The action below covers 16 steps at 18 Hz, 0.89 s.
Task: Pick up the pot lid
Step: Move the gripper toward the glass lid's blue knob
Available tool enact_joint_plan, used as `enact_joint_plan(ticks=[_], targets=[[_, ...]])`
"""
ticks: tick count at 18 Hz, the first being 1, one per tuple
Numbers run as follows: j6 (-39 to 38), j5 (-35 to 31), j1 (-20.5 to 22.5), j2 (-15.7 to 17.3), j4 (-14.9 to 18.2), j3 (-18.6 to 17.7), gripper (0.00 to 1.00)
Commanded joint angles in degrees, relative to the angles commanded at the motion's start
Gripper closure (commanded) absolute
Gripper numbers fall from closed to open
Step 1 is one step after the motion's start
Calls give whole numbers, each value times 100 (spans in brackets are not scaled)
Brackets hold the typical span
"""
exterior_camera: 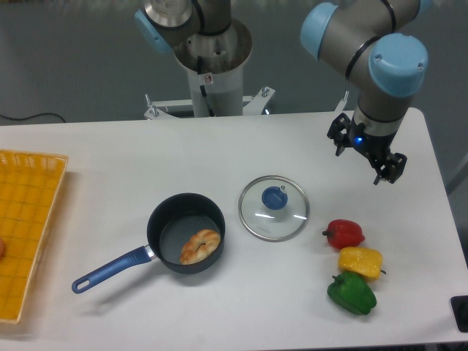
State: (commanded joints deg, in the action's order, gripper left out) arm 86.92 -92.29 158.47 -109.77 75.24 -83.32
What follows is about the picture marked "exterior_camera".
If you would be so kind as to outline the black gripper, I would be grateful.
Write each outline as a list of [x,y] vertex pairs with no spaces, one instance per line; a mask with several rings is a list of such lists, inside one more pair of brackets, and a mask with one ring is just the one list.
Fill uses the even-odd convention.
[[400,153],[391,153],[390,145],[396,133],[384,136],[370,135],[365,132],[365,124],[350,124],[346,113],[340,113],[331,123],[327,137],[336,147],[336,156],[340,156],[346,148],[351,146],[365,156],[377,175],[373,184],[381,181],[394,184],[404,172],[407,157]]

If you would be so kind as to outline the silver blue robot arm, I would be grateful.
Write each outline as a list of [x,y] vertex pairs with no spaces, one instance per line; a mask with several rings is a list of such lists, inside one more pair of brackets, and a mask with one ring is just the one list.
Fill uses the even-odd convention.
[[351,117],[340,113],[327,136],[336,154],[353,148],[376,171],[375,182],[395,183],[407,157],[392,153],[390,145],[429,65],[421,41],[400,33],[431,1],[354,1],[341,9],[318,4],[301,27],[302,46],[359,90]]

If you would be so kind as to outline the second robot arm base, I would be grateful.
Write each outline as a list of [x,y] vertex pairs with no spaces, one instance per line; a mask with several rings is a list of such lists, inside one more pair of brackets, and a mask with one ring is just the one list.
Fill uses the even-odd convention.
[[252,53],[252,36],[232,17],[230,1],[144,1],[135,22],[153,50],[174,53],[198,74],[232,71]]

